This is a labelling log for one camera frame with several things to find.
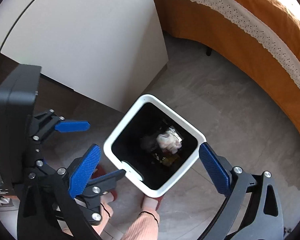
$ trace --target red slipper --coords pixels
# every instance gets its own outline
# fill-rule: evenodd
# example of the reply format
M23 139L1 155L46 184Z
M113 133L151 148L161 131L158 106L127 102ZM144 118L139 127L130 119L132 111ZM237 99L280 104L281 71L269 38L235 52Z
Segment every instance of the red slipper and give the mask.
M91 179L99 178L103 175L106 175L106 171L101 165L98 165L96 169L94 170L94 173L91 175ZM117 191L115 189L110 190L110 193L113 195L113 201L115 201L118 198Z
M158 208L159 208L159 206L160 206L161 200L163 199L163 196L164 196L164 194L163 194L161 197L149 197L149 196L147 196L147 195L143 195L143 198L142 198L140 207L142 208L142 206L143 206L143 201L145 200L145 197L153 198L153 199L155 199L155 200L158 201L157 207L155 208L155 210L157 211Z

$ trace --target white cabinet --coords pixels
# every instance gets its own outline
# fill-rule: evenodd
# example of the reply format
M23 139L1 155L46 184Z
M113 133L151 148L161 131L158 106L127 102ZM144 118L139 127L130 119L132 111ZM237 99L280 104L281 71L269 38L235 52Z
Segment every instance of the white cabinet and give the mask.
M153 0L35 0L1 52L119 111L168 61Z

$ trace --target bed leg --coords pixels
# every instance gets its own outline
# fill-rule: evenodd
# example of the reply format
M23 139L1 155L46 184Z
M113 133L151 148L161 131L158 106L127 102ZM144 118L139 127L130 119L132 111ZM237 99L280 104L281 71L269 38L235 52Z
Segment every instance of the bed leg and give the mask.
M209 57L211 55L212 49L207 46L206 55Z

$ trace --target metal screw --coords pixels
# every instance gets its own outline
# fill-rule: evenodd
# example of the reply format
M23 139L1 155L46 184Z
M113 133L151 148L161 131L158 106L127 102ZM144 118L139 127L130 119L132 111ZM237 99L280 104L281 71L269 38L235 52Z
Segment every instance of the metal screw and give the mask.
M39 166L39 167L42 167L42 166L43 166L43 161L42 161L42 160L37 160L37 161L35 162L35 164L36 164L37 166Z
M35 177L35 173L34 172L31 172L29 175L28 175L28 178L29 179L34 179Z
M238 173L238 174L242 173L242 169L238 166L234 167L233 170L235 173Z
M102 219L101 215L98 214L98 213L93 213L93 214L91 215L91 217L92 217L92 219L95 220L95 221L101 221L101 219Z
M58 173L59 175L63 175L63 174L66 173L66 169L65 169L65 168L60 168L60 169L57 170L57 173Z
M270 177L271 177L271 173L270 173L269 171L265 171L265 176L266 176L267 178L270 178Z
M99 187L92 187L92 191L93 191L94 193L99 194L100 191L101 191L101 189L100 189Z

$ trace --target gray floor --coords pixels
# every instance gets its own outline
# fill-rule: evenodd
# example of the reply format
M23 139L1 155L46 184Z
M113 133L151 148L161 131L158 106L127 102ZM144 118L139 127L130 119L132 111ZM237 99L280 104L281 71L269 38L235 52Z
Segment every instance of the gray floor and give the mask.
M300 135L272 101L245 73L221 55L205 55L200 43L165 35L169 55L167 70L150 87L153 94L207 138L218 155L247 172L271 171L279 190L284 225L294 228L300 220ZM86 99L74 119L88 120L85 133L56 134L46 146L48 163L66 166L88 149L101 147L123 114ZM103 155L107 171L114 166ZM114 216L103 233L104 240L119 240L140 212L142 193L127 179L117 187L111 203ZM159 239L196 239L209 224L224 197L218 194L200 161L166 193L159 209ZM232 231L243 218L248 199L242 204Z

